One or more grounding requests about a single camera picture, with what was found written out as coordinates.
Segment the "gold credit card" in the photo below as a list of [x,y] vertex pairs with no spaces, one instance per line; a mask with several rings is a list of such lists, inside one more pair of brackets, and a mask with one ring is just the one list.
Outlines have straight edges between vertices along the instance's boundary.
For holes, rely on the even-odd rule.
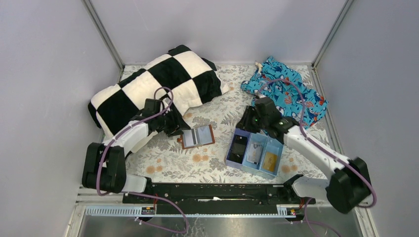
[[262,164],[262,169],[274,172],[276,168],[276,162],[277,162],[278,156],[271,152],[266,152]]

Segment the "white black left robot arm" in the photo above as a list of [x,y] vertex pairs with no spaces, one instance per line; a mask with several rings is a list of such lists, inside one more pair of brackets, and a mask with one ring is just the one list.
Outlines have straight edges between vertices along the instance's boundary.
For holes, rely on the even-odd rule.
[[134,113],[114,137],[88,146],[82,186],[95,189],[100,196],[144,192],[147,178],[126,172],[128,153],[153,132],[177,136],[187,129],[190,126],[169,99],[146,99],[145,108]]

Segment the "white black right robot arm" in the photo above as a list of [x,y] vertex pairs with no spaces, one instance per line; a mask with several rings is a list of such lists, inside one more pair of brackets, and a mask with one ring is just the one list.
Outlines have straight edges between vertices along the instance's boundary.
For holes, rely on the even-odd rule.
[[371,185],[368,166],[361,158],[350,159],[318,140],[292,117],[283,116],[272,99],[259,98],[254,106],[246,106],[237,128],[251,133],[267,132],[268,136],[293,149],[314,164],[325,179],[296,177],[291,182],[298,197],[328,201],[340,213],[346,214],[368,197],[375,206],[377,194]]

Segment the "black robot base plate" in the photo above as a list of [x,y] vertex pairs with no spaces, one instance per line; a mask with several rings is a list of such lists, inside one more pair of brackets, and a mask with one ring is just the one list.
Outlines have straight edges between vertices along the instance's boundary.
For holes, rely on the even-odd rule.
[[316,202],[314,198],[298,197],[289,184],[150,183],[146,186],[145,194],[145,197],[128,194],[123,197],[123,203],[172,206],[163,201],[166,198],[180,209],[247,209],[257,205],[281,205],[298,209],[306,203]]

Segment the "grey credit card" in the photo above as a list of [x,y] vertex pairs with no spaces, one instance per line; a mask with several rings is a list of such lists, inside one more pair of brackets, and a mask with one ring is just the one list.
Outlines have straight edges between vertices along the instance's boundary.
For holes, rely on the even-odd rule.
[[246,160],[247,162],[258,165],[262,154],[262,143],[251,142],[248,146]]

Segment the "brown leather card holder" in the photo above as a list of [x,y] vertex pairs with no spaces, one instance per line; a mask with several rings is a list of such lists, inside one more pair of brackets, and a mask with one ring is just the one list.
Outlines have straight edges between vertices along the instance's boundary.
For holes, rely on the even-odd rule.
[[201,146],[206,146],[215,143],[215,137],[212,130],[212,125],[200,126],[197,128],[184,130],[183,134],[177,139],[181,144],[182,149],[190,149]]

